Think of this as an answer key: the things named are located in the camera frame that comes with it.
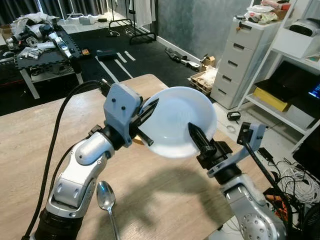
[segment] silver spoon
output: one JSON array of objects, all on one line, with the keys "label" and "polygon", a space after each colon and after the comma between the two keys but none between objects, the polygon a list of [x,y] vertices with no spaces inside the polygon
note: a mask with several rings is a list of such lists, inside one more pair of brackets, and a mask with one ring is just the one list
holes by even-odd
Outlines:
[{"label": "silver spoon", "polygon": [[112,215],[112,207],[116,202],[116,196],[111,186],[106,181],[100,181],[96,186],[96,199],[102,210],[107,210],[113,227],[113,234],[116,240],[120,240],[118,229],[114,216]]}]

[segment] drawer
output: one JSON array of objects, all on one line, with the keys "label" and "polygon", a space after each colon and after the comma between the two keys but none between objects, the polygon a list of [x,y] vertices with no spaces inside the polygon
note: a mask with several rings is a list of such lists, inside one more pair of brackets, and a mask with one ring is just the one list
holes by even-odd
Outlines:
[{"label": "drawer", "polygon": [[210,93],[210,97],[217,101],[219,104],[224,106],[226,109],[232,109],[236,105],[233,103],[234,98],[229,96],[226,92],[224,92],[222,89],[212,86],[212,90]]},{"label": "drawer", "polygon": [[253,24],[242,22],[241,28],[237,31],[239,22],[239,20],[235,18],[233,19],[228,41],[240,44],[248,49],[255,50],[264,30],[254,27]]},{"label": "drawer", "polygon": [[235,83],[240,84],[245,76],[253,54],[253,50],[227,41],[219,72],[226,74],[229,78],[233,79]]},{"label": "drawer", "polygon": [[218,89],[222,89],[225,93],[229,96],[234,97],[239,90],[239,84],[234,82],[230,77],[227,75],[217,73],[213,86]]}]

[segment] white drawer cabinet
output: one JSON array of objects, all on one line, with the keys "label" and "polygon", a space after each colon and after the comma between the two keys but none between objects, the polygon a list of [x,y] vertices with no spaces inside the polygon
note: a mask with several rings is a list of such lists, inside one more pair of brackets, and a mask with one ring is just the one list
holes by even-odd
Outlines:
[{"label": "white drawer cabinet", "polygon": [[279,22],[259,25],[233,18],[230,33],[225,45],[211,98],[227,109],[238,105],[245,90],[256,72],[257,64],[266,54]]}]

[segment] curtain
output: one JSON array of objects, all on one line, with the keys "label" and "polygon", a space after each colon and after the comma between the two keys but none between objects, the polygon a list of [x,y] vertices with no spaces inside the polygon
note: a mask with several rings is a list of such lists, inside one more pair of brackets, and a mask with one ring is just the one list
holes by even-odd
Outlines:
[{"label": "curtain", "polygon": [[63,16],[67,19],[67,14],[72,13],[72,5],[75,14],[83,14],[85,16],[91,14],[93,16],[104,14],[107,12],[107,3],[105,0],[40,0],[43,12],[48,15],[62,18],[59,2],[63,11]]},{"label": "curtain", "polygon": [[0,25],[10,24],[21,15],[37,12],[37,0],[0,0]]}]

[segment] white towel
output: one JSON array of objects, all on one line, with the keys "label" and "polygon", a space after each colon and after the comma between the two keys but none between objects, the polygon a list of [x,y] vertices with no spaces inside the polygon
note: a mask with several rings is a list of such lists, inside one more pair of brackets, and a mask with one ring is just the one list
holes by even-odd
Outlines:
[{"label": "white towel", "polygon": [[[133,11],[133,0],[130,0],[129,10]],[[155,0],[134,0],[134,10],[138,28],[156,20]]]}]

